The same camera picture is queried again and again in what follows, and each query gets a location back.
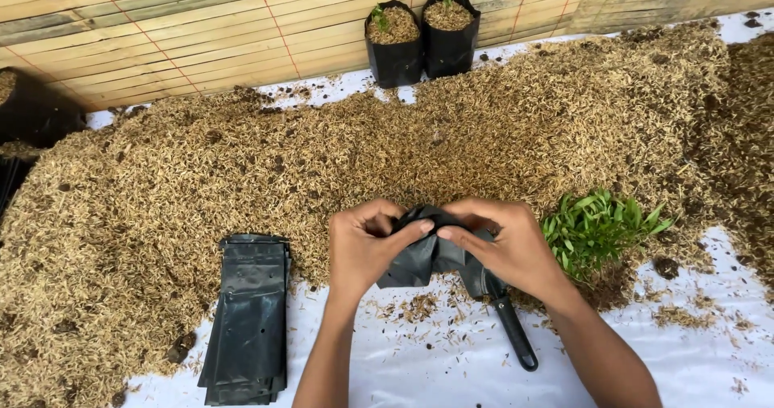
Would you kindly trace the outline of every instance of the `black grow bag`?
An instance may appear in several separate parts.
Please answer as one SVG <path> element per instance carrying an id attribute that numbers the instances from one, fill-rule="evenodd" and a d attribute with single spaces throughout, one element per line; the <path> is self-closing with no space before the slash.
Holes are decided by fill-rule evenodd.
<path id="1" fill-rule="evenodd" d="M 379 7 L 382 9 L 401 7 L 407 10 L 414 19 L 420 36 L 411 42 L 374 44 L 368 39 L 368 23 L 371 22 L 371 15 L 365 18 L 365 49 L 368 50 L 368 64 L 371 66 L 376 84 L 382 89 L 390 89 L 419 83 L 422 76 L 422 29 L 416 15 L 398 0 L 379 3 Z"/>
<path id="2" fill-rule="evenodd" d="M 454 0 L 473 15 L 468 27 L 456 31 L 431 27 L 425 22 L 425 10 L 438 1 L 441 0 L 428 0 L 422 7 L 425 70 L 431 79 L 454 76 L 470 70 L 481 23 L 481 12 L 473 8 L 469 0 Z"/>
<path id="3" fill-rule="evenodd" d="M 51 148 L 86 127 L 83 109 L 43 83 L 13 68 L 16 83 L 0 104 L 0 140 L 20 140 L 36 148 Z"/>

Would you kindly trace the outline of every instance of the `black handle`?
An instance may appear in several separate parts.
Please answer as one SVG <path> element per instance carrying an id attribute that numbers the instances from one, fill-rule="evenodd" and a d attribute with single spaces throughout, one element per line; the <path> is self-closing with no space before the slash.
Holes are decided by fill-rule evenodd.
<path id="1" fill-rule="evenodd" d="M 489 304 L 497 310 L 500 322 L 506 328 L 508 340 L 511 341 L 511 345 L 513 345 L 513 349 L 516 351 L 518 362 L 527 372 L 535 372 L 537 370 L 537 356 L 532 350 L 532 345 L 529 344 L 527 334 L 524 334 L 522 324 L 518 321 L 516 310 L 513 309 L 511 304 L 511 299 L 508 296 L 504 296 L 491 301 Z"/>

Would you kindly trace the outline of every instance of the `bamboo mat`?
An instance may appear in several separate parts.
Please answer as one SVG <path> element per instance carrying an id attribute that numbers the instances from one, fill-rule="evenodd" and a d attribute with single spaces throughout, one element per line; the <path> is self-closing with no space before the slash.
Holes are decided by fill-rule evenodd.
<path id="1" fill-rule="evenodd" d="M 0 0 L 0 67 L 90 110 L 368 66 L 363 19 L 387 0 Z M 425 0 L 402 0 L 419 14 Z M 774 0 L 470 0 L 478 47 L 605 33 Z"/>

